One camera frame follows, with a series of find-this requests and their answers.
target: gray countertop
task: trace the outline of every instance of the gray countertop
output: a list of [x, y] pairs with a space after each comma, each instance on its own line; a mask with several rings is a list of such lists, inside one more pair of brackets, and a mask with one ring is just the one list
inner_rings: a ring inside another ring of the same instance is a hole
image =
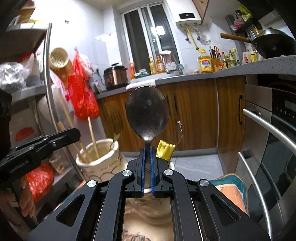
[[[189, 80], [212, 79], [227, 76], [247, 75], [247, 74], [283, 74], [296, 76], [296, 55], [264, 59], [258, 62], [242, 64], [229, 69], [224, 69], [207, 74], [179, 75], [158, 79], [156, 85], [176, 83]], [[118, 88], [96, 95], [97, 99], [126, 92], [126, 88]]]

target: finger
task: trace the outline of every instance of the finger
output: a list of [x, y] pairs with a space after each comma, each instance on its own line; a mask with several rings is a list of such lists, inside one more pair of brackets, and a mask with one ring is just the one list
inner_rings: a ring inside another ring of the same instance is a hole
[[0, 200], [3, 202], [13, 202], [15, 201], [15, 196], [9, 190], [0, 190]]
[[33, 207], [32, 207], [32, 209], [31, 209], [31, 211], [29, 212], [29, 215], [30, 215], [30, 217], [32, 217], [33, 215], [34, 215], [34, 213], [35, 213], [35, 204], [33, 205]]
[[26, 187], [24, 188], [20, 196], [19, 205], [21, 209], [24, 209], [27, 206], [31, 198], [32, 198], [32, 193], [31, 193], [30, 187], [29, 185], [26, 185]]
[[25, 189], [26, 185], [28, 184], [27, 179], [25, 176], [20, 178], [20, 187], [22, 188], [22, 190]]
[[24, 217], [26, 217], [29, 214], [29, 212], [32, 210], [33, 205], [34, 205], [33, 198], [31, 198], [28, 204], [26, 205], [26, 207], [22, 209], [22, 215]]

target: faucet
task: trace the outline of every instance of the faucet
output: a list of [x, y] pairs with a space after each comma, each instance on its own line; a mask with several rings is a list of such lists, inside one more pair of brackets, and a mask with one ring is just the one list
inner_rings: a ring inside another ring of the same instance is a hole
[[[178, 69], [178, 73], [179, 73], [179, 75], [183, 75], [183, 71], [182, 71], [182, 69], [180, 68], [180, 66], [177, 64], [174, 55], [172, 54], [171, 56], [172, 56], [173, 60], [174, 60], [175, 63], [176, 63], [176, 67], [177, 67], [177, 69]], [[161, 61], [163, 62], [163, 65], [164, 65], [164, 67], [165, 67], [165, 72], [166, 72], [167, 74], [170, 74], [171, 71], [168, 70], [167, 67], [165, 66], [166, 62], [165, 62], [165, 58], [163, 57], [162, 54], [160, 54], [160, 58], [161, 58]]]

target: scissors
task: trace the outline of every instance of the scissors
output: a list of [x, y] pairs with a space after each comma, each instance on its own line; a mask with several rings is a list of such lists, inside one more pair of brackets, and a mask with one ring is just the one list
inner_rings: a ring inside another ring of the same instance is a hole
[[218, 56], [218, 53], [220, 53], [220, 50], [217, 46], [214, 46], [214, 51], [215, 51], [216, 55]]

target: spoon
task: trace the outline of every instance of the spoon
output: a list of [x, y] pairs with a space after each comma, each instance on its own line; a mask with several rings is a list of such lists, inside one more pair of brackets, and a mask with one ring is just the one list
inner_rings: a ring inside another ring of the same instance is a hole
[[[157, 88], [141, 86], [135, 89], [127, 100], [126, 117], [133, 131], [144, 140], [145, 170], [151, 171], [151, 142], [164, 131], [168, 123], [168, 101]], [[145, 175], [145, 188], [149, 188], [150, 184], [151, 176]]]

